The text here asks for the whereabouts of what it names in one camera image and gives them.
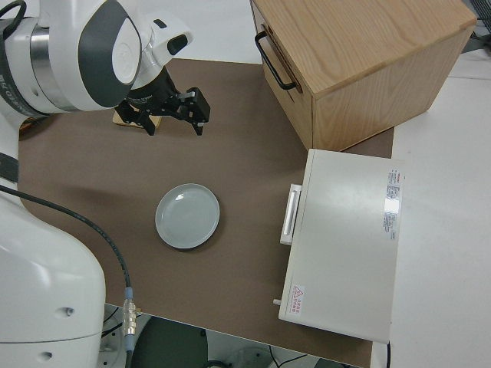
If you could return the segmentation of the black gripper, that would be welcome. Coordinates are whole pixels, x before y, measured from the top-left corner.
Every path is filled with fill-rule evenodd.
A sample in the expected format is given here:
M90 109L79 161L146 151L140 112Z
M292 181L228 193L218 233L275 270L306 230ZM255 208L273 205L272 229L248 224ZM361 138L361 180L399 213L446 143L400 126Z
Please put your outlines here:
M142 128L153 136L156 124L147 110L160 110L167 100L171 115L190 123L196 134L201 136L210 116L206 98L198 87L180 93L166 67L149 84L131 90L125 101L116 106L116 124Z

